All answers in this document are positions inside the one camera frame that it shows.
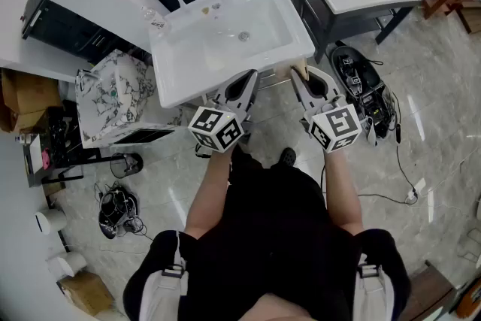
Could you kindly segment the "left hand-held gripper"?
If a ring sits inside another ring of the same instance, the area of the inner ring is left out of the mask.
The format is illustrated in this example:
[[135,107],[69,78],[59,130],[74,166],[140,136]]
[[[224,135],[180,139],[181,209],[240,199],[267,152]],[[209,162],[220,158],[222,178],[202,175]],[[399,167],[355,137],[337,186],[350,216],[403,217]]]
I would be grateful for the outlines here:
[[224,153],[250,137],[250,108],[259,88],[259,72],[247,70],[228,79],[215,97],[197,106],[188,129],[200,147]]

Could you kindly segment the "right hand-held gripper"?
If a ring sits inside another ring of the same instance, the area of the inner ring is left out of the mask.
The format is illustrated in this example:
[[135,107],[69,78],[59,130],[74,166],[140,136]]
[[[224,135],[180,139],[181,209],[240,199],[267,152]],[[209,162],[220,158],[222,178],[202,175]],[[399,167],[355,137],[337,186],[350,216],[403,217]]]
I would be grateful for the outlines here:
[[353,144],[362,126],[353,104],[347,104],[334,79],[317,67],[308,66],[308,80],[298,69],[291,70],[295,94],[303,105],[307,133],[326,153]]

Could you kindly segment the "wooden toothbrush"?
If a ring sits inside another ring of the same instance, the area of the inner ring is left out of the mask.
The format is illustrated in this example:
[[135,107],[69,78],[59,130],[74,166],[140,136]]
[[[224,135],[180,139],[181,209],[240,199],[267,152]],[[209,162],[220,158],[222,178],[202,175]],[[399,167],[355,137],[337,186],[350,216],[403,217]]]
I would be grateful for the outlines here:
[[303,61],[296,62],[291,66],[291,69],[295,69],[299,73],[299,77],[304,80],[309,80],[309,73],[307,70],[307,63]]

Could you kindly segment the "person's right forearm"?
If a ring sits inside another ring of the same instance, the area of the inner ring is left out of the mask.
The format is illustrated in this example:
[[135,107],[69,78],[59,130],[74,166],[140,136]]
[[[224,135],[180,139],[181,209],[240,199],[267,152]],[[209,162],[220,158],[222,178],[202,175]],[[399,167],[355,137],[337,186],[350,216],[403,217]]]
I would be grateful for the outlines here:
[[327,211],[332,222],[357,235],[364,231],[362,207],[342,150],[324,153]]

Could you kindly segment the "person's left forearm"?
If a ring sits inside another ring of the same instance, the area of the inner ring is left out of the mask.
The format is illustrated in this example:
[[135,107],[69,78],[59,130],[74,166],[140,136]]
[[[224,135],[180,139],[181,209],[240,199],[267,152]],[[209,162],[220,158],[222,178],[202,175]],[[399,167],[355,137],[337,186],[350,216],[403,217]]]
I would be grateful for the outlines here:
[[214,228],[222,219],[228,190],[233,147],[211,156],[201,185],[192,201],[184,232],[196,239]]

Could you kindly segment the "black case of equipment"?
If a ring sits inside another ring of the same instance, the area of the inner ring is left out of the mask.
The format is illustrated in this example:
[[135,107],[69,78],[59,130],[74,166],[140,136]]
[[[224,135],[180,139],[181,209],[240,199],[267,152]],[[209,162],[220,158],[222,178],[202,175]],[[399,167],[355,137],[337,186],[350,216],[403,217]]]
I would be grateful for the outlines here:
[[330,65],[346,90],[346,100],[353,104],[372,146],[395,136],[401,143],[401,112],[397,96],[379,76],[375,67],[383,62],[366,58],[357,49],[336,41],[326,53]]

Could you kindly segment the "black metal sink stand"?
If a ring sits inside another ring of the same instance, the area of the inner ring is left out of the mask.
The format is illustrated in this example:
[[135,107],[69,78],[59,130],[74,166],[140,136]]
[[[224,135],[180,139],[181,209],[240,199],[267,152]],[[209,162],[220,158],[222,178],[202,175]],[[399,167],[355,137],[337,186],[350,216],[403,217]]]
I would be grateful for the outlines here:
[[344,38],[378,31],[375,41],[380,45],[419,3],[376,5],[335,14],[326,0],[296,0],[296,8],[313,40],[314,59],[319,63],[327,46]]

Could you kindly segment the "person's black shoe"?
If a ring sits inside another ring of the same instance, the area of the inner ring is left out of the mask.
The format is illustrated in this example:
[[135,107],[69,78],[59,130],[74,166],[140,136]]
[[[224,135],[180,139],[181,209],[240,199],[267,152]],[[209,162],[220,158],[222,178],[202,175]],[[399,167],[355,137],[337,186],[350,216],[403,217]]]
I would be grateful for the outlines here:
[[291,147],[283,149],[278,160],[278,164],[292,167],[296,163],[297,155]]

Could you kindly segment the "clear plastic bottle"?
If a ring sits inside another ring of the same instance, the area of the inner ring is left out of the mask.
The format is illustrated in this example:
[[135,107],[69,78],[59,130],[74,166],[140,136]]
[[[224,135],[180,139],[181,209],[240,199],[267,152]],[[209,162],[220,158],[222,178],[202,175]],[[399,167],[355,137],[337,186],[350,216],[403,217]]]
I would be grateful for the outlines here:
[[168,21],[156,10],[143,6],[141,8],[142,16],[149,25],[149,28],[159,33],[165,33],[170,29]]

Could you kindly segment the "marble pattern box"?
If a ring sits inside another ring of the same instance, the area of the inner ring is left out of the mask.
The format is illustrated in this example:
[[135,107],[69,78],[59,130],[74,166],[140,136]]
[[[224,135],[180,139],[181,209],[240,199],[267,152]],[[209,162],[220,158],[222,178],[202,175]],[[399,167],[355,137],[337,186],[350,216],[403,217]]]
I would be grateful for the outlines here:
[[154,67],[112,51],[75,80],[83,147],[149,144],[186,125],[180,108],[163,108]]

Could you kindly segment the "person's black shirt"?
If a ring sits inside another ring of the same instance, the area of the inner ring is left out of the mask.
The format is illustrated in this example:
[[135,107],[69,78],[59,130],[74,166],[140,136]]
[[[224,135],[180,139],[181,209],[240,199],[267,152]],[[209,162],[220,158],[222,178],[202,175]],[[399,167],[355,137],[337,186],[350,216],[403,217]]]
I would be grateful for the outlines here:
[[170,237],[179,232],[189,272],[190,321],[350,321],[355,267],[366,248],[385,258],[397,301],[395,321],[410,297],[410,279],[391,234],[351,235],[327,211],[326,185],[293,165],[269,168],[233,148],[222,219],[196,239],[166,230],[154,237],[123,293],[129,321],[145,281],[172,262]]

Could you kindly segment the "low black cabinet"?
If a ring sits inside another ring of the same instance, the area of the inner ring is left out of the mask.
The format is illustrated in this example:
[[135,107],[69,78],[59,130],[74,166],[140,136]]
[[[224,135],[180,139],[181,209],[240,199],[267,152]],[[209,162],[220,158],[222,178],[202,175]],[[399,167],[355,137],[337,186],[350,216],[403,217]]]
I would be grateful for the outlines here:
[[112,51],[144,60],[148,53],[50,0],[28,0],[22,38],[34,38],[96,65]]

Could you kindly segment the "black speckled stand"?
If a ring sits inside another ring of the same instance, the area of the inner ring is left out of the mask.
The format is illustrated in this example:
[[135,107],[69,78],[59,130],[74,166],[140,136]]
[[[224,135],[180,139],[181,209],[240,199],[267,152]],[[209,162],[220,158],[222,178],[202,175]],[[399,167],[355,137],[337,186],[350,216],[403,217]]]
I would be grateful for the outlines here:
[[99,149],[83,148],[78,119],[64,108],[48,108],[39,121],[41,152],[48,166],[38,174],[41,184],[79,180],[82,174],[68,177],[73,168],[101,161]]

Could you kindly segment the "cardboard box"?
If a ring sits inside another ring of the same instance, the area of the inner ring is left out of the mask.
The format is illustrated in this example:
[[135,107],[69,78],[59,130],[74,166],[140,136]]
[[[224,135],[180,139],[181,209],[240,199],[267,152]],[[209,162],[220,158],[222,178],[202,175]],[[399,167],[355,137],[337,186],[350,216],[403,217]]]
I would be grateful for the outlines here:
[[0,130],[30,131],[48,108],[61,108],[58,81],[2,68],[0,71]]
[[89,271],[80,271],[73,277],[59,281],[64,296],[77,308],[90,316],[108,310],[113,297],[102,279]]

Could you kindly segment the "person's white vest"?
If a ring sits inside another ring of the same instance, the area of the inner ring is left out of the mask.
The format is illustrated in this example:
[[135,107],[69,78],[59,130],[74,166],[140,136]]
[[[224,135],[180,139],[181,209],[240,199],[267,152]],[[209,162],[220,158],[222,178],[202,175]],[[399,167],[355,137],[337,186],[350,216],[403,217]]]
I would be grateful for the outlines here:
[[[145,281],[141,296],[139,321],[190,321],[186,318],[189,272],[181,254],[179,232],[173,241],[172,262],[155,270]],[[350,321],[395,321],[397,293],[392,277],[383,269],[385,258],[375,258],[360,249],[352,285],[352,316]]]

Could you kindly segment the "grey box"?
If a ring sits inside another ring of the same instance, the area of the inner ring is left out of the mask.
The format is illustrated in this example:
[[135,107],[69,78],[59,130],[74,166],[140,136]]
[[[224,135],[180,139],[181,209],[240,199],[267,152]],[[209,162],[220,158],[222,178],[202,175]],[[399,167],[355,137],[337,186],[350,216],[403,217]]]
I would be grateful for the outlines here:
[[29,144],[23,145],[23,158],[29,187],[40,186],[51,174],[51,170],[44,168],[40,135],[32,135]]

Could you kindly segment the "white cylinder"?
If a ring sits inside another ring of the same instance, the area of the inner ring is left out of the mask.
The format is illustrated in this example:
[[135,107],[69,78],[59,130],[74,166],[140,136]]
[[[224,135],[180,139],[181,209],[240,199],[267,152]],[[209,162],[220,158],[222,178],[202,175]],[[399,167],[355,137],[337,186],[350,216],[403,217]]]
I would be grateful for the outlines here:
[[87,262],[82,254],[78,252],[65,252],[47,260],[49,272],[55,280],[64,277],[74,277],[79,271],[87,266]]
[[36,212],[35,219],[40,233],[44,235],[59,232],[67,226],[65,213],[56,208]]

